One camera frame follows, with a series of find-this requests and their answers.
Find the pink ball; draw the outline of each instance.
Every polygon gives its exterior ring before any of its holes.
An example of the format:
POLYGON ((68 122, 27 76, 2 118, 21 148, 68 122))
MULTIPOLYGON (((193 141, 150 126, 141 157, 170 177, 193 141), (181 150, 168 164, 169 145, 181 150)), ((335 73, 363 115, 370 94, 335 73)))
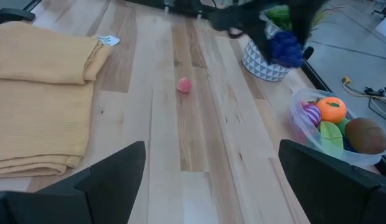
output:
POLYGON ((303 105, 306 116, 308 116, 309 120, 317 127, 322 120, 322 116, 319 108, 316 105, 308 104, 303 105))
POLYGON ((182 93, 188 93, 192 90, 192 82, 188 78, 181 78, 176 89, 182 93))

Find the striped ball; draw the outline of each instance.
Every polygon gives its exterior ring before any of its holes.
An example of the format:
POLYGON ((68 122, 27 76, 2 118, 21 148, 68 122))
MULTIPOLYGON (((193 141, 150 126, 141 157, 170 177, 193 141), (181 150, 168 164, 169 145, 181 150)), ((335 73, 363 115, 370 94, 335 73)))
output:
POLYGON ((322 120, 322 116, 320 114, 320 110, 316 105, 308 104, 303 105, 306 116, 308 116, 309 120, 317 127, 322 120))

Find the gray floor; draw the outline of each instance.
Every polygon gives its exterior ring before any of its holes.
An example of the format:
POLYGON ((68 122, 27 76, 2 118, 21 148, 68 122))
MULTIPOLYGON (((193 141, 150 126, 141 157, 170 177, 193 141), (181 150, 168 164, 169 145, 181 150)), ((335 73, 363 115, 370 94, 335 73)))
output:
POLYGON ((4 7, 23 9, 25 8, 32 0, 0 0, 0 10, 4 7))
MULTIPOLYGON (((342 6, 325 18, 325 23, 313 32, 313 56, 309 63, 329 88, 356 116, 375 120, 386 132, 386 121, 368 109, 368 99, 348 94, 342 87, 347 75, 351 87, 362 91, 365 86, 378 90, 386 86, 386 37, 375 31, 379 15, 371 15, 374 2, 331 0, 325 7, 342 6)), ((385 112, 386 106, 377 103, 385 112)))

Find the wooden table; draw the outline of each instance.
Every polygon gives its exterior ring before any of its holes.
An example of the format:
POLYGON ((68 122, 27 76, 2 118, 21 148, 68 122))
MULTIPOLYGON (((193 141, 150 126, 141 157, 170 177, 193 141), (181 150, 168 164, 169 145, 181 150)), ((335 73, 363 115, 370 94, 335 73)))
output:
POLYGON ((309 223, 278 160, 292 139, 291 95, 313 88, 301 70, 279 83, 248 73, 247 39, 207 21, 116 0, 42 0, 34 25, 121 42, 95 82, 90 140, 63 176, 0 179, 34 192, 139 140, 147 161, 129 223, 309 223), (193 82, 182 94, 182 77, 193 82))

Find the potted plant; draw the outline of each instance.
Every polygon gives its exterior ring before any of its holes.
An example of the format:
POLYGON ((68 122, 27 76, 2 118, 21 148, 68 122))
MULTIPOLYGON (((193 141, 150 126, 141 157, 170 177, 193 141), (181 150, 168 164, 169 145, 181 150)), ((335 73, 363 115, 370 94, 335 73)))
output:
MULTIPOLYGON (((331 9, 320 10, 313 20, 311 32, 318 29, 318 25, 323 22, 322 20, 329 12, 336 11, 340 8, 341 7, 334 7, 331 9)), ((280 30, 291 31, 293 28, 288 6, 274 7, 262 14, 261 18, 267 21, 265 32, 268 38, 272 37, 280 30)), ((268 65, 252 40, 248 41, 248 44, 244 49, 242 62, 244 67, 253 75, 271 82, 281 81, 290 71, 290 68, 285 68, 278 64, 268 65)))

